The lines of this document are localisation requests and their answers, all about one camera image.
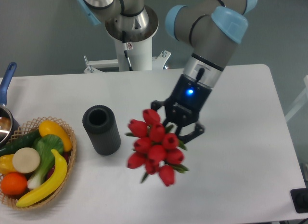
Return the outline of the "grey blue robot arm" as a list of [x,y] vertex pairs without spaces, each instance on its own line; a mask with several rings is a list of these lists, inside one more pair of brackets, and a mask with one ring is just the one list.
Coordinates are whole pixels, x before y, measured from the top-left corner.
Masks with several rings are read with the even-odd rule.
[[[116,47],[120,71],[152,69],[152,38],[158,17],[145,0],[77,0],[95,24],[103,23]],[[163,125],[176,125],[175,134],[187,143],[205,129],[199,113],[241,43],[248,28],[245,14],[257,0],[205,0],[194,7],[177,5],[165,19],[167,33],[193,48],[173,92],[164,101],[153,101],[153,110],[165,109]],[[194,124],[194,130],[180,135]]]

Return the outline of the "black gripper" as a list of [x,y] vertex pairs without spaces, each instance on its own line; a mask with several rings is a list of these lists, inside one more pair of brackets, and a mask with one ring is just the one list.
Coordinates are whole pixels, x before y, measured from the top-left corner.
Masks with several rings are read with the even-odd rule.
[[166,119],[164,125],[169,122],[175,124],[177,126],[176,135],[180,134],[182,128],[195,123],[192,132],[178,136],[178,139],[186,144],[205,132],[204,125],[198,119],[199,113],[211,92],[211,88],[203,87],[182,74],[171,95],[165,101],[152,101],[151,109],[158,111],[161,107],[165,107]]

